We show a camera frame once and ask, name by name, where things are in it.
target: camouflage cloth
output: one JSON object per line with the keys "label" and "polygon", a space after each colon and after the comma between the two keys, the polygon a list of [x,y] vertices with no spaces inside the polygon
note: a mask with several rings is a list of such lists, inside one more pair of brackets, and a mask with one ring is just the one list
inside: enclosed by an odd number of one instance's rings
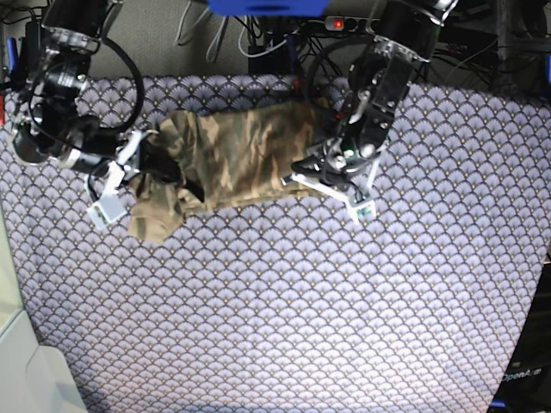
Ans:
{"label": "camouflage cloth", "polygon": [[[150,141],[178,161],[183,185],[163,185],[149,175],[133,180],[138,202],[129,234],[162,243],[189,214],[313,194],[296,183],[283,186],[282,178],[306,156],[314,124],[313,112],[298,102],[206,117],[169,113]],[[189,181],[204,190],[204,203],[185,188]]]}

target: patterned tablecloth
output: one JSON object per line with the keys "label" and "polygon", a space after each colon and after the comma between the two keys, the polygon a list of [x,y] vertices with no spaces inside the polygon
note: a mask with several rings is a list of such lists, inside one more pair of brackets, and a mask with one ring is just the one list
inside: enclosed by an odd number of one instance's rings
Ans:
{"label": "patterned tablecloth", "polygon": [[[292,83],[147,79],[141,120],[267,105]],[[322,87],[335,104],[345,88]],[[102,80],[80,107],[114,124],[134,96],[131,82]],[[193,217],[158,248],[127,237],[128,218],[98,233],[83,178],[20,167],[2,132],[28,313],[90,412],[486,411],[551,239],[550,127],[539,102],[414,86],[376,221],[357,227],[333,200],[281,200]]]}

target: camouflage pants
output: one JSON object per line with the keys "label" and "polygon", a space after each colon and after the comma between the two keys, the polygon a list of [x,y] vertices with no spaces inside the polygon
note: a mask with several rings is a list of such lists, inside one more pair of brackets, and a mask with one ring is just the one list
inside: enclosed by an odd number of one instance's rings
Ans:
{"label": "camouflage pants", "polygon": [[[170,113],[150,141],[178,162],[183,185],[164,185],[149,175],[134,179],[138,202],[129,234],[162,243],[189,214],[311,194],[295,183],[283,186],[282,177],[306,156],[314,124],[312,111],[298,102],[206,117]],[[204,202],[186,189],[188,182],[202,188]]]}

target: fabric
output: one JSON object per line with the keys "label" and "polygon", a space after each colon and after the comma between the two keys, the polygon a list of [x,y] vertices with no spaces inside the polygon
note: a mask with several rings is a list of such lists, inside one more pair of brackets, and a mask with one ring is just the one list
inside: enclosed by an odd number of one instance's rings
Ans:
{"label": "fabric", "polygon": [[[142,120],[266,106],[292,83],[147,79]],[[119,122],[131,86],[93,83],[80,108]],[[345,87],[321,84],[336,105]],[[19,166],[2,133],[22,297],[91,413],[485,412],[551,240],[549,129],[540,102],[412,85],[377,220],[286,199],[189,217],[159,247],[128,237],[129,218],[98,233],[83,178]]]}
{"label": "fabric", "polygon": [[[138,202],[128,233],[162,243],[190,214],[313,194],[296,183],[284,186],[282,178],[291,175],[292,162],[306,157],[315,130],[312,110],[299,102],[210,116],[171,112],[150,141],[178,162],[183,184],[135,179]],[[191,182],[204,200],[186,189]]]}

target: gray floor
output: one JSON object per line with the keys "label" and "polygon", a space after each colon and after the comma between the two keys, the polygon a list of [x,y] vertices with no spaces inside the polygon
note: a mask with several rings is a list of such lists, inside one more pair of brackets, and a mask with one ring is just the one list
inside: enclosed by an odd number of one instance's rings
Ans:
{"label": "gray floor", "polygon": [[[42,5],[45,0],[21,0],[17,4]],[[240,26],[231,21],[226,32],[220,57],[215,64],[205,61],[205,53],[213,39],[221,17],[213,16],[197,31],[195,39],[185,47],[173,42],[180,16],[187,0],[127,0],[113,26],[111,37],[136,61],[144,75],[231,75],[247,72],[247,58],[238,52]],[[368,16],[375,0],[331,0],[328,13]],[[188,16],[188,25],[202,12],[204,6],[195,4]],[[5,28],[6,36],[22,35],[22,25]],[[94,77],[127,75],[122,62],[103,48],[92,64]]]}

